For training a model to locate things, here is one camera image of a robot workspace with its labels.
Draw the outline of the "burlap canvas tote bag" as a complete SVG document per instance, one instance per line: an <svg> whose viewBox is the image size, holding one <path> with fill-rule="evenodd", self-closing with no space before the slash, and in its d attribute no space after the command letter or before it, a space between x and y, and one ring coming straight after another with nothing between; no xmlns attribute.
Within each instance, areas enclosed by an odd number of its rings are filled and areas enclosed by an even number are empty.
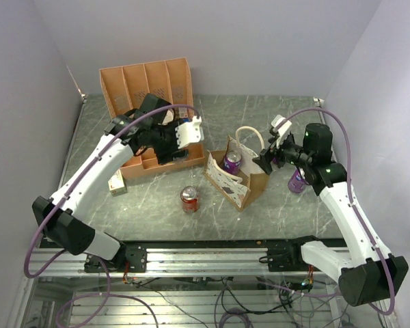
<svg viewBox="0 0 410 328"><path fill-rule="evenodd" d="M260 149L264 148L264 140L258 130L241 126L236 130L235 137L228 137L226 149L208 151L204 163L206 179L240 212L264 193L269 181L269 175L252 162L258 154L242 143L242 131L254 133L260 142ZM230 150L238 150L242 155L241 168L236 176L223 170L224 157Z"/></svg>

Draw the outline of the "red cola can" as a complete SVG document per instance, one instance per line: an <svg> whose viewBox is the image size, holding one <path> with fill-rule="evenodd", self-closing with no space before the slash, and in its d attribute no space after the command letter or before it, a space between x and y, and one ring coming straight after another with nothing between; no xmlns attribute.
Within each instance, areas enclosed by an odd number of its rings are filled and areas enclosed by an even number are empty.
<svg viewBox="0 0 410 328"><path fill-rule="evenodd" d="M195 213L200 208L199 191L193 186L187 186L180 192L182 209L186 213Z"/></svg>

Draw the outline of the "purple fanta can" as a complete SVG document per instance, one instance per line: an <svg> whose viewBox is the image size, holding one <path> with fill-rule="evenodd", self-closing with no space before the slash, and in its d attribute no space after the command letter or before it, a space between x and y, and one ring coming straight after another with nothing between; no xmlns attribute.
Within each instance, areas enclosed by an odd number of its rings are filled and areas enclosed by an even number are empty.
<svg viewBox="0 0 410 328"><path fill-rule="evenodd" d="M307 185L303 170L297 167L288 181L289 190L293 193L300 194L305 191Z"/></svg>
<svg viewBox="0 0 410 328"><path fill-rule="evenodd" d="M225 154L223 160L223 170L236 176L241 168L242 155L238 150L230 150Z"/></svg>

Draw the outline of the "purple fanta can front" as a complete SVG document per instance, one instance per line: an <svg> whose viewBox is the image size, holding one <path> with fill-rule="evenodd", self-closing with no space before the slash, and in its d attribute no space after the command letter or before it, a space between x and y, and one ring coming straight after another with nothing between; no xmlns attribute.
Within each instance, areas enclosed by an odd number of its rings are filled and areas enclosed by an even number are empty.
<svg viewBox="0 0 410 328"><path fill-rule="evenodd" d="M238 150L230 150L225 154L223 160L223 170L236 176L241 168L242 155Z"/></svg>

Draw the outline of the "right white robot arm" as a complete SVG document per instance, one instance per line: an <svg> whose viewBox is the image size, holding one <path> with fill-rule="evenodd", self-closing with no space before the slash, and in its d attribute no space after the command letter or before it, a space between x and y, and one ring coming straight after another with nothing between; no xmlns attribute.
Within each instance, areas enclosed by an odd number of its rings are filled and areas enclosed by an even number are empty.
<svg viewBox="0 0 410 328"><path fill-rule="evenodd" d="M309 264L321 270L338 284L351 306L394 300L409 266L404 257L393 255L371 226L346 168L333 159L330 128L321 123L308 124L303 143L298 145L290 127L290 121L277 118L270 129L269 146L253 162L267 174L272 172L272 162L278 167L291 164L300 169L333 215L348 252L338 253L314 240L289 251L288 264L298 271Z"/></svg>

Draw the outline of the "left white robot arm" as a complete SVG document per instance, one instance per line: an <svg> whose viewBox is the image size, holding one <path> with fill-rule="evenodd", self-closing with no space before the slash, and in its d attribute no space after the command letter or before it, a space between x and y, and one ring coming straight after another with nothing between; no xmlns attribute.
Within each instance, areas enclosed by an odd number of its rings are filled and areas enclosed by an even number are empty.
<svg viewBox="0 0 410 328"><path fill-rule="evenodd" d="M158 165L188 157L187 147L203 139L198 113L165 122L176 106L146 94L141 106L114 117L84 164L60 189L32 204L41 234L72 255L97 256L110 271L126 263L124 243L84 222L99 189L140 150L153 149Z"/></svg>

